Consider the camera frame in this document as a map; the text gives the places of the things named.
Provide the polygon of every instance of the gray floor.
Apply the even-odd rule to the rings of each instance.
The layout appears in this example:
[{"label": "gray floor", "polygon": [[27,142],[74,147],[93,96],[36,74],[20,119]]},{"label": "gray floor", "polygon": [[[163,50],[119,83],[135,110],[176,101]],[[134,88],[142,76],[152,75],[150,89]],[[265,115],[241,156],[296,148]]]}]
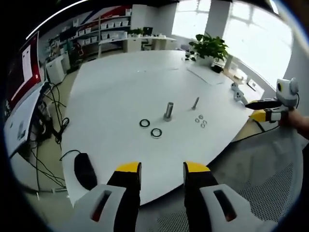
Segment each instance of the gray floor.
[{"label": "gray floor", "polygon": [[[110,52],[105,55],[106,56],[114,55],[117,53],[119,53],[119,51]],[[60,91],[60,101],[65,105],[67,105],[68,103],[70,90],[77,76],[77,73],[78,71],[67,75],[64,81],[60,85],[58,85]],[[56,130],[58,130],[59,124],[56,119],[55,106],[53,105],[53,103],[51,103],[49,99],[46,98],[45,100],[48,105],[49,111],[52,117],[54,118]],[[60,105],[60,110],[63,116],[65,116],[65,107]],[[235,137],[234,141],[259,132],[261,131],[258,128],[258,126],[254,122],[248,120],[248,122],[245,124],[242,130]],[[60,147],[58,144],[55,143],[54,137],[44,141],[38,147],[38,158],[47,166],[48,169],[50,169],[55,174],[55,176],[64,178],[62,164],[59,161],[60,155],[61,155]],[[41,164],[38,164],[38,167],[41,170],[44,170],[44,167]],[[48,179],[42,174],[39,174],[39,183],[41,189],[58,188],[58,186],[54,182],[52,182],[50,179]],[[68,219],[73,212],[73,207],[70,203],[67,192],[56,193],[56,194],[40,193],[39,198],[37,197],[37,195],[26,194],[26,197],[29,200],[30,204],[33,206],[33,208],[38,212],[38,215],[42,218],[42,220],[46,224],[49,224],[51,226],[57,227],[66,219]]]}]

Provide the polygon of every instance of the o-ring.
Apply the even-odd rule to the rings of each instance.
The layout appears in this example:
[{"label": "o-ring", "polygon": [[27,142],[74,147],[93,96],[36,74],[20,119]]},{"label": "o-ring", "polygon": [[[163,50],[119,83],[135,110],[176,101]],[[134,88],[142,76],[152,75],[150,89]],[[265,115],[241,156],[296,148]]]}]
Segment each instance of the o-ring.
[{"label": "o-ring", "polygon": [[[158,131],[158,132],[159,132],[159,135],[154,135],[154,131]],[[160,137],[161,137],[161,135],[162,135],[162,130],[159,129],[159,128],[154,128],[154,129],[151,130],[150,134],[151,134],[151,136],[152,136],[153,138],[156,138],[156,139],[157,139],[157,138],[160,138]]]},{"label": "o-ring", "polygon": [[149,126],[150,126],[150,121],[147,120],[147,119],[142,119],[142,120],[140,121],[140,126],[143,127],[143,128],[149,127]]}]

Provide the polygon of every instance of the black rubber ring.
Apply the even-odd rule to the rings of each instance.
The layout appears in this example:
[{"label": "black rubber ring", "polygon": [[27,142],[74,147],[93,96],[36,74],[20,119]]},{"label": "black rubber ring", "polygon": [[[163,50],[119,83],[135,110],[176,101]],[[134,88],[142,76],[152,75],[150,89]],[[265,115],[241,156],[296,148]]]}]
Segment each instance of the black rubber ring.
[{"label": "black rubber ring", "polygon": [[[147,125],[146,125],[146,126],[144,126],[144,125],[142,124],[144,121],[147,122]],[[140,121],[140,126],[141,126],[141,127],[144,127],[144,128],[149,127],[149,126],[150,126],[150,121],[147,120],[147,119],[142,119],[142,120]]]},{"label": "black rubber ring", "polygon": [[[158,136],[155,136],[155,135],[154,135],[154,131],[155,131],[155,130],[160,132],[160,134],[159,134]],[[159,128],[153,128],[153,129],[151,130],[150,134],[151,134],[151,136],[154,137],[154,138],[159,138],[159,137],[161,137],[161,135],[162,135],[162,130],[159,129]]]}]

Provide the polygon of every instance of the green plant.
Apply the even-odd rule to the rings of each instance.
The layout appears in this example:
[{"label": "green plant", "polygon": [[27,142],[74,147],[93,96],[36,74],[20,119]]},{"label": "green plant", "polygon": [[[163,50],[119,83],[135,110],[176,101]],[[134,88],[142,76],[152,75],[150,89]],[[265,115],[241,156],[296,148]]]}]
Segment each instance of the green plant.
[{"label": "green plant", "polygon": [[217,60],[224,60],[228,53],[225,41],[217,37],[211,37],[208,33],[206,35],[198,34],[195,36],[197,42],[191,41],[189,45],[192,47],[189,54],[186,54],[186,60],[196,61],[196,57],[205,58],[213,57]]},{"label": "green plant", "polygon": [[141,28],[128,30],[128,34],[131,34],[131,35],[141,35],[143,33],[144,33],[144,31]]}]

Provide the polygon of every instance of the bright window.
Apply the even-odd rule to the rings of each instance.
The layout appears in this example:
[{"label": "bright window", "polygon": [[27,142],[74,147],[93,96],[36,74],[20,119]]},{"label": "bright window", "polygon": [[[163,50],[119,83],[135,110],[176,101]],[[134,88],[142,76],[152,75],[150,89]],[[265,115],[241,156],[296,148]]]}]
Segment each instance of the bright window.
[{"label": "bright window", "polygon": [[204,34],[211,0],[181,0],[177,4],[172,34],[194,39]]},{"label": "bright window", "polygon": [[273,87],[289,64],[293,34],[277,16],[256,6],[231,5],[223,39],[228,52],[238,57]]}]

